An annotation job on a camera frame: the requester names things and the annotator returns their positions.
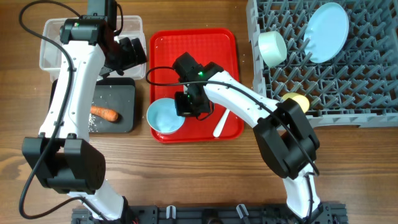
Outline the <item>light blue bowl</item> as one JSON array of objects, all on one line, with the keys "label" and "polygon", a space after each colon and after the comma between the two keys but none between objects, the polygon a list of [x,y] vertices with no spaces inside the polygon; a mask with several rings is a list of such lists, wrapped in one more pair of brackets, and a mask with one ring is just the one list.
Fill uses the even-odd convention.
[{"label": "light blue bowl", "polygon": [[160,134],[173,134],[184,124],[185,118],[177,115],[175,100],[161,98],[155,100],[147,109],[147,122]]}]

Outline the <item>white plastic spoon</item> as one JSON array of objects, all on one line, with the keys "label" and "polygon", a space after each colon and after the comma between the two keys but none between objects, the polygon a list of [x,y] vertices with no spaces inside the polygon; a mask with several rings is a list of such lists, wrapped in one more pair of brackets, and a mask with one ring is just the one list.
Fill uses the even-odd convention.
[{"label": "white plastic spoon", "polygon": [[226,120],[228,118],[230,110],[226,109],[224,114],[222,115],[221,119],[219,120],[218,124],[216,125],[214,131],[213,131],[213,137],[218,138],[221,135],[221,132],[224,128],[224,125],[226,123]]}]

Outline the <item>orange carrot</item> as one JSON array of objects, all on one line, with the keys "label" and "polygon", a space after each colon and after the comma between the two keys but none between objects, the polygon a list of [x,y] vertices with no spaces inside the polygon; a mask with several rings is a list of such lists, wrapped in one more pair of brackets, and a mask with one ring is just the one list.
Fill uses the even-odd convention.
[{"label": "orange carrot", "polygon": [[116,122],[119,119],[119,114],[115,110],[103,108],[99,106],[91,106],[90,113],[99,116],[109,122]]}]

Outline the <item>white rice pile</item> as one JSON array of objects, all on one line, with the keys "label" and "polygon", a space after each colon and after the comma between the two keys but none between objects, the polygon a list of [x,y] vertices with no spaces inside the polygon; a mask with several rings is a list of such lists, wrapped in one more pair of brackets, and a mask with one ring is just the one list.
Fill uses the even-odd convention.
[{"label": "white rice pile", "polygon": [[89,122],[88,122],[88,130],[90,133],[96,131],[96,124],[95,124],[96,116],[93,114],[90,114],[89,116]]}]

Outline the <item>mint green bowl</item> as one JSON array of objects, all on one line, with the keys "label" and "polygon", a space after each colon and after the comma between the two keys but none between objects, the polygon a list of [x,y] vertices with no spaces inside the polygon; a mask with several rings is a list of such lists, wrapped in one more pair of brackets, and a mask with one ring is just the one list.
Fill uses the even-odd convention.
[{"label": "mint green bowl", "polygon": [[281,64],[287,58],[286,44],[277,31],[261,33],[258,45],[263,61],[270,68]]}]

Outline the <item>yellow plastic cup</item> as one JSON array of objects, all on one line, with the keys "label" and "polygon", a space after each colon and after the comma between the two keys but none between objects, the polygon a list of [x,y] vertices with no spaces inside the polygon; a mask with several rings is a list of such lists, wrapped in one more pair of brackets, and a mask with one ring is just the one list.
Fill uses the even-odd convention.
[{"label": "yellow plastic cup", "polygon": [[310,102],[304,95],[290,92],[282,96],[282,101],[285,101],[287,99],[292,99],[296,101],[304,113],[306,113],[310,108]]}]

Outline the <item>light blue plate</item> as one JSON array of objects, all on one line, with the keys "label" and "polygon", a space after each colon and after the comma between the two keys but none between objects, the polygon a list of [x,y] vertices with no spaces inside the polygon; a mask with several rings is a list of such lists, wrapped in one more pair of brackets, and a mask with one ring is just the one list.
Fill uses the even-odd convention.
[{"label": "light blue plate", "polygon": [[303,39],[309,39],[305,54],[311,53],[313,63],[326,62],[341,51],[348,31],[349,19],[343,7],[335,2],[324,4],[314,12],[305,29]]}]

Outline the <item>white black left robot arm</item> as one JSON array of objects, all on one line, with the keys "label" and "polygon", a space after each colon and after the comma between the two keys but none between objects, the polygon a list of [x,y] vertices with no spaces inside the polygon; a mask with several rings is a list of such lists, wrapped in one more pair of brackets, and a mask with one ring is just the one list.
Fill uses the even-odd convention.
[{"label": "white black left robot arm", "polygon": [[147,62],[141,41],[120,38],[122,29],[116,1],[89,1],[86,14],[65,21],[55,43],[62,66],[48,114],[37,137],[22,143],[31,179],[80,201],[103,223],[137,222],[127,199],[106,181],[104,155],[90,144],[88,131],[98,77]]}]

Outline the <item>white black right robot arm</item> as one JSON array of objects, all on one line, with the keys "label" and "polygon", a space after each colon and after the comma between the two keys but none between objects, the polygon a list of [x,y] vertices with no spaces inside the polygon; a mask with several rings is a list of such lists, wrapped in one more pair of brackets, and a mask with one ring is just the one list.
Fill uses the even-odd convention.
[{"label": "white black right robot arm", "polygon": [[203,66],[187,52],[172,68],[187,88],[175,94],[177,114],[198,118],[221,105],[250,125],[262,159],[284,182],[288,208],[311,223],[320,205],[313,181],[319,174],[315,160],[320,142],[299,103],[261,96],[216,63]]}]

